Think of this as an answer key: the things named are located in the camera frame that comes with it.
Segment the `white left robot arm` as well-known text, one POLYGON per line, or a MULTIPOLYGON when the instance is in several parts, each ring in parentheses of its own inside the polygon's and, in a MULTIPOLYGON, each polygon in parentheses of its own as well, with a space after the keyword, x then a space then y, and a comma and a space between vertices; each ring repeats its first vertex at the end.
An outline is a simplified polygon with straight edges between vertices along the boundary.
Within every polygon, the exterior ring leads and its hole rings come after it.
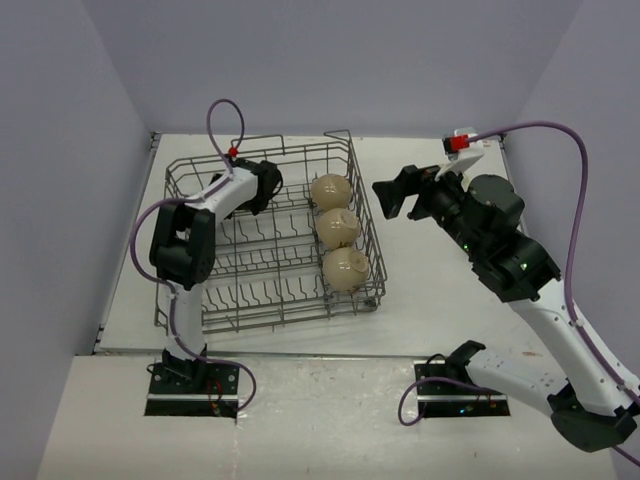
POLYGON ((187 393, 198 392, 208 379, 202 297, 216 260, 217 228, 237 210, 266 210, 282 182, 276 164, 239 158, 200 192, 159 207, 149 261, 169 289, 162 367, 187 393))

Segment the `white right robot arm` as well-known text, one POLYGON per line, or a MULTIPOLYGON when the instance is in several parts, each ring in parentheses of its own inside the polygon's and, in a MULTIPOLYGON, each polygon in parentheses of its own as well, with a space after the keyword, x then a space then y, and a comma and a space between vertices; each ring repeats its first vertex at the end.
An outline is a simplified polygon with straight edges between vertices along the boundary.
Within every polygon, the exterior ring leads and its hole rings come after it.
POLYGON ((616 449, 637 429, 639 379, 604 345, 565 297, 565 281, 545 248, 519 229, 524 200, 503 177, 484 174, 469 186, 438 166, 404 167, 372 186, 387 219, 415 197, 408 218, 433 219, 464 251, 479 281, 535 333, 560 368, 507 360, 469 340, 451 352, 442 375, 456 392, 499 392, 550 418, 558 433, 584 451, 616 449))

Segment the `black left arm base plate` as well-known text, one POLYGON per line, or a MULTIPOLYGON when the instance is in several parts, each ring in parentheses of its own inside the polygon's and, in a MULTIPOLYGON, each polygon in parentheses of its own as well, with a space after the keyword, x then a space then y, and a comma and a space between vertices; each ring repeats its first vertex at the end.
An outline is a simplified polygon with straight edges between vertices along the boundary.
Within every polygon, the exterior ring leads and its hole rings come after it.
POLYGON ((196 377, 188 378, 170 372, 160 362, 148 365, 151 378, 144 415, 236 419, 239 369, 224 364, 199 367, 196 377))

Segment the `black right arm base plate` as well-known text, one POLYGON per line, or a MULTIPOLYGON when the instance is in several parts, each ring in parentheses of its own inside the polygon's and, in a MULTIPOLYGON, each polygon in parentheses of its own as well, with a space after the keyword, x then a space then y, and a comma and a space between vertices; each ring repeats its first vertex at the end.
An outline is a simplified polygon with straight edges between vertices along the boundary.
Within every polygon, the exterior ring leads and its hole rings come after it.
MULTIPOLYGON (((466 383, 456 374, 449 374, 445 359, 419 360, 414 363, 415 379, 426 377, 451 378, 466 383)), ((507 417, 511 415, 508 399, 498 392, 482 394, 469 388, 446 382, 429 382, 416 388, 419 415, 430 418, 507 417)))

